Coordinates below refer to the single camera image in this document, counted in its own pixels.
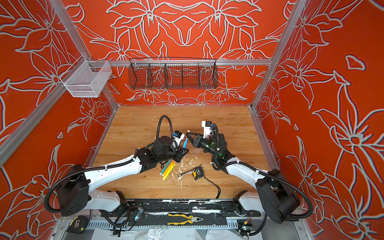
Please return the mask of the blue marker pen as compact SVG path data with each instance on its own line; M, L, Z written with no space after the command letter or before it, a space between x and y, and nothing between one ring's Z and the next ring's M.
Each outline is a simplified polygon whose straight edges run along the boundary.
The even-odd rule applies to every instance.
M188 144L188 138L186 138L186 140L184 141L183 148L187 148L187 144Z

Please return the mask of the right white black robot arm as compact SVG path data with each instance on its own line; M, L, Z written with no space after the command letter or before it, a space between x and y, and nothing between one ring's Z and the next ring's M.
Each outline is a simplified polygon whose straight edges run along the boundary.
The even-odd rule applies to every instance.
M264 212L275 223L306 219L313 213L313 204L299 188L289 183L277 169L265 171L251 166L227 149L224 135L216 134L207 139L196 133L187 133L195 148L212 154L214 170L238 177L254 187L257 192L244 192L238 202L246 211Z

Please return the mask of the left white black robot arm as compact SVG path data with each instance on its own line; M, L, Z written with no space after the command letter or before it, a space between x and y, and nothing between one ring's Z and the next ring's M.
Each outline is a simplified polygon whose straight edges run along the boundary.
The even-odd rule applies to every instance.
M99 188L118 179L154 169L158 164L165 166L170 161L179 163L189 151L181 146L185 134L171 129L169 136L160 136L159 131L157 129L152 143L137 148L133 155L120 161L99 167L71 167L48 190L44 199L45 210L67 217L81 210L111 213L121 208L126 203L122 193L99 191Z

